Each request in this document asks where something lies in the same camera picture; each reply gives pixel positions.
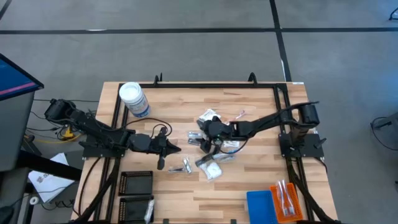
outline monitor screen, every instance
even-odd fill
[[[0,57],[0,100],[42,88],[42,84],[7,58]]]

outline floor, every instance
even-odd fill
[[[282,28],[279,38],[275,32],[131,33],[279,28],[273,2]],[[254,72],[259,81],[305,82],[309,98],[320,101],[318,131],[328,139],[324,150],[339,219],[396,222],[398,152],[382,147],[369,128],[374,118],[398,110],[398,21],[387,20],[398,7],[396,1],[0,0],[0,8],[3,5],[8,8],[4,15],[4,9],[0,11],[0,52],[44,83],[36,99],[98,100],[105,81],[150,81],[161,72],[169,81],[244,81]],[[382,29],[373,32],[368,27]],[[76,34],[88,29],[114,33]],[[95,110],[97,103],[77,105]],[[35,101],[32,111],[42,116],[47,106]],[[29,127],[51,124],[32,115]],[[377,132],[386,144],[397,147],[391,133],[389,128]],[[77,144],[37,146],[46,157],[68,152],[73,166],[82,165]],[[57,200],[73,199],[75,194],[76,187],[71,187]],[[67,222],[71,212],[36,206],[32,223]]]

